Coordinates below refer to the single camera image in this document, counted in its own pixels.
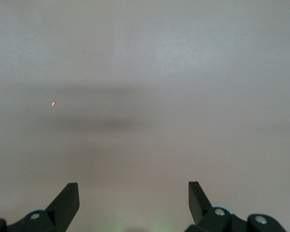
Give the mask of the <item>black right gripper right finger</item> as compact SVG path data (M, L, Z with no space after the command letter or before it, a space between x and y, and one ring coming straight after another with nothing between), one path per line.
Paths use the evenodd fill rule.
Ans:
M212 206L199 182L188 184L188 204L194 221L187 232L247 232L247 222L221 206Z

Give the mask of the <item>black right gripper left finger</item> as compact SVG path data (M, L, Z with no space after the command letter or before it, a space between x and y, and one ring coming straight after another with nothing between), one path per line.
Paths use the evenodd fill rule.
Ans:
M79 209L77 183L68 183L45 210L35 210L7 226L8 232L65 232Z

